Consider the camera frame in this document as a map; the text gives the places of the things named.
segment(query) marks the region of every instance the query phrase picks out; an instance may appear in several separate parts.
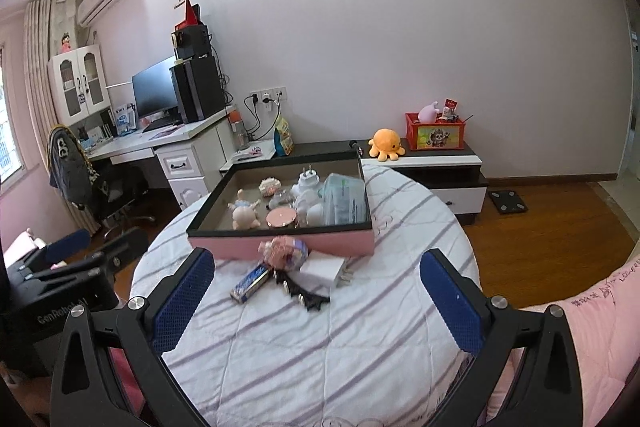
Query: pink wall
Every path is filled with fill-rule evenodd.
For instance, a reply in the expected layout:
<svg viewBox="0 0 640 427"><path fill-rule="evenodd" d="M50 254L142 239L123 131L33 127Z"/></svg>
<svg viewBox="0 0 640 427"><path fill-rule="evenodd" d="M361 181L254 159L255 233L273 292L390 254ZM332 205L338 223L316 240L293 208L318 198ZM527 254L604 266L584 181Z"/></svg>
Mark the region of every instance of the pink wall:
<svg viewBox="0 0 640 427"><path fill-rule="evenodd" d="M27 102L23 66L23 17L18 14L0 23L3 46L2 74L18 147L27 172L0 195L0 236L6 248L27 227L47 242L73 232L75 224L55 188L38 152Z"/></svg>

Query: desk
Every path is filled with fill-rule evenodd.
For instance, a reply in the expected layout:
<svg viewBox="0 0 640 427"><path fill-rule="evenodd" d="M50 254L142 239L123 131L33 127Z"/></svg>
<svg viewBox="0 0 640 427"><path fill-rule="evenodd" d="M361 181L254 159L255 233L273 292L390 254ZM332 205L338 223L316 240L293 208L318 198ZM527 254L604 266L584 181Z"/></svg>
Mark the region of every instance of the desk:
<svg viewBox="0 0 640 427"><path fill-rule="evenodd" d="M319 312L273 282L239 305L229 290L256 263L216 262L180 343L163 356L210 425L409 425L432 414L447 392L465 355L417 266L423 251L440 248L478 283L471 245L426 188L377 165L363 170L380 226L375 254L350 261L351 284L332 289ZM131 296L148 296L188 256L186 229L203 203L156 237L134 272Z"/></svg>
<svg viewBox="0 0 640 427"><path fill-rule="evenodd" d="M224 110L206 120L188 123L167 136L162 128L118 136L93 149L92 161L119 164L156 156L181 208L209 194L222 178L220 168L236 151Z"/></svg>

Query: cable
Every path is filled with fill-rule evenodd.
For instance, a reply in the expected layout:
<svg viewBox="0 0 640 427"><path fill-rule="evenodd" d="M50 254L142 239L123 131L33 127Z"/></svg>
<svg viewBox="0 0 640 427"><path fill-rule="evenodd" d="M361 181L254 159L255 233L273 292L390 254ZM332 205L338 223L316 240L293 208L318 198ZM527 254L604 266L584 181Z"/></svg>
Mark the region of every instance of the cable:
<svg viewBox="0 0 640 427"><path fill-rule="evenodd" d="M220 76L218 77L218 80L220 81L220 87L222 88L222 92L225 95L225 113L227 116L229 116L228 112L226 111L226 106L230 105L234 101L234 97L231 94L231 92L228 89L226 89L226 86L228 86L229 81L231 79L229 78L228 74L225 74L222 72L222 64L220 64L220 56L218 55L218 51L213 47L213 44L211 43L212 39L213 39L213 34L209 34L209 47L211 48L211 50L215 55L214 60L216 61L216 65L218 67L218 73L220 74Z"/></svg>
<svg viewBox="0 0 640 427"><path fill-rule="evenodd" d="M256 110L255 112L251 110L251 107L249 107L249 105L246 103L246 101L249 98L253 98L253 95L250 94L249 96L244 98L244 107L246 107L249 110L249 113L251 114L252 117L254 117L255 120L255 124L251 126L250 129L247 129L247 133L251 134L252 132L256 132L258 129L260 129L260 126L262 125L260 123L260 117L258 116L258 111Z"/></svg>
<svg viewBox="0 0 640 427"><path fill-rule="evenodd" d="M280 116L280 95L278 94L278 99L277 100L275 100L275 101L274 100L270 100L270 101L271 102L275 102L278 105L278 113L276 115L276 118L274 118L273 123L271 124L271 127L269 127L264 134L262 134L261 136L258 136L257 138L255 138L254 141L260 140L260 139L264 138L265 136L267 136L269 134L269 131L271 129L273 129L273 127L276 125L276 122L278 121L278 117Z"/></svg>

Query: power plug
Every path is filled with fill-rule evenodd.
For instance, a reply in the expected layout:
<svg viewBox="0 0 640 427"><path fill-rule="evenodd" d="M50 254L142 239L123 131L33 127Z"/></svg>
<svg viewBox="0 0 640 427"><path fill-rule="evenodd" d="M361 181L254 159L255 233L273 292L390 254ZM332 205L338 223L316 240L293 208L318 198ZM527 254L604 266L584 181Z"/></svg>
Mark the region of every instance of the power plug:
<svg viewBox="0 0 640 427"><path fill-rule="evenodd" d="M264 104L264 108L267 111L271 111L271 109L273 108L273 105L271 104L271 102L273 102L273 100L271 99L271 91L262 91L260 93L260 99L262 100L262 103Z"/></svg>

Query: pink blanket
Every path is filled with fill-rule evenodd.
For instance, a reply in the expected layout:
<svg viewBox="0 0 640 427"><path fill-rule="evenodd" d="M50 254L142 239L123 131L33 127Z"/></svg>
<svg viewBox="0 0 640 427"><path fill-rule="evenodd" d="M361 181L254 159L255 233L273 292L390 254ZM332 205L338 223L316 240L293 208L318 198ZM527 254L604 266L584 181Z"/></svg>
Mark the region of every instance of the pink blanket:
<svg viewBox="0 0 640 427"><path fill-rule="evenodd" d="M595 426L625 385L640 356L640 256L587 291L555 304L562 307L574 338L582 380L583 425ZM526 308L542 312L548 303ZM511 352L488 407L493 418L513 381L521 349Z"/></svg>

